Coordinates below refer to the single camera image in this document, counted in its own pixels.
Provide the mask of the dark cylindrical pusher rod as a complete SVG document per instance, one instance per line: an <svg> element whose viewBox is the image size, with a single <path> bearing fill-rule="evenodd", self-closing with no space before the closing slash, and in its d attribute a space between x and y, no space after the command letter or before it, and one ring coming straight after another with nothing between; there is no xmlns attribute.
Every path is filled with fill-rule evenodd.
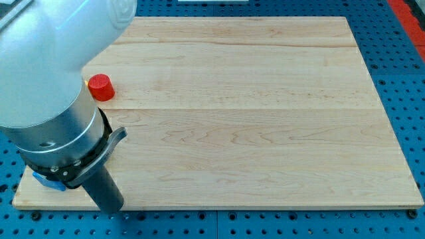
<svg viewBox="0 0 425 239"><path fill-rule="evenodd" d="M82 187L102 212L113 214L124 205L124 197L104 166L85 180Z"/></svg>

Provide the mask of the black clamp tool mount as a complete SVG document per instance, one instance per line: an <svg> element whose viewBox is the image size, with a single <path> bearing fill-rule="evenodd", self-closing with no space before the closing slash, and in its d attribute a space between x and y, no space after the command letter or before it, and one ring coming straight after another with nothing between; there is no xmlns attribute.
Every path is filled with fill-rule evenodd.
<svg viewBox="0 0 425 239"><path fill-rule="evenodd" d="M72 141L61 146L46 142L42 151L22 149L21 157L33 172L76 189L104 166L126 136L124 127L114 131L105 113L97 109L90 125Z"/></svg>

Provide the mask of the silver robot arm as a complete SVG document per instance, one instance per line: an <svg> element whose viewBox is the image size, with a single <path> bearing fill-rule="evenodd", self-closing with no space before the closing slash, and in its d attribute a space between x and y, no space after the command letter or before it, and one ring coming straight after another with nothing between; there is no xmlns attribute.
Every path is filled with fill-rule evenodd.
<svg viewBox="0 0 425 239"><path fill-rule="evenodd" d="M83 187L98 208L124 198L105 162L127 135L112 129L82 69L130 25L137 1L2 1L1 132L48 181Z"/></svg>

